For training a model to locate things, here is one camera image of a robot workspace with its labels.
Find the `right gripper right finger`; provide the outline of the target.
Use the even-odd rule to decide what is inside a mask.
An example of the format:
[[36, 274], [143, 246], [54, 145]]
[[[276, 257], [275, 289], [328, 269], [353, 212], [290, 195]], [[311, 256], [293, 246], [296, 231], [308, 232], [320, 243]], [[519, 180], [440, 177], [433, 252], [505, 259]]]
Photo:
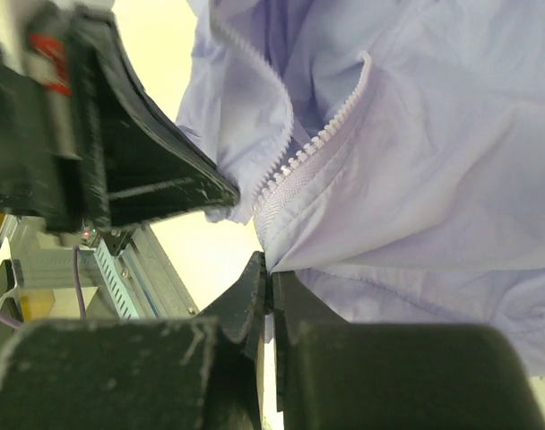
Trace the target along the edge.
[[342, 319], [271, 277], [277, 405], [288, 429], [543, 429], [506, 338], [478, 324]]

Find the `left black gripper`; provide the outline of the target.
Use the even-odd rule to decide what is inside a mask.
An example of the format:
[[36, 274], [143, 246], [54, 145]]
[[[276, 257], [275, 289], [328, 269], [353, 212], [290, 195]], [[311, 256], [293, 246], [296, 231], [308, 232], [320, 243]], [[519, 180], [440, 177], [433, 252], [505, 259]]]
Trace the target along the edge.
[[108, 8], [0, 8], [0, 209], [74, 233], [238, 200], [146, 94]]

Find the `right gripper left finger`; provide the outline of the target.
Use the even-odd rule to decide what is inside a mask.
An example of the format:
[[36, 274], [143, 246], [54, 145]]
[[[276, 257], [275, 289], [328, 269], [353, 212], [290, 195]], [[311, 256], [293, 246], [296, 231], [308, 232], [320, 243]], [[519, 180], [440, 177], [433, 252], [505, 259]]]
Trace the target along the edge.
[[41, 320], [0, 354], [0, 429], [259, 429], [266, 270], [187, 319]]

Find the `lavender zip jacket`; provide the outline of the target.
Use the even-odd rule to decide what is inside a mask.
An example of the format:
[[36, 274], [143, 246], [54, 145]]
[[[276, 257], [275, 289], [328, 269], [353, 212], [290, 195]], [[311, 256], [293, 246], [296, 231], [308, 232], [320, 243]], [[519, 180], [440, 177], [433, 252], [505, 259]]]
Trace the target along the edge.
[[193, 1], [177, 125], [271, 272], [344, 318], [486, 323], [545, 375], [545, 1]]

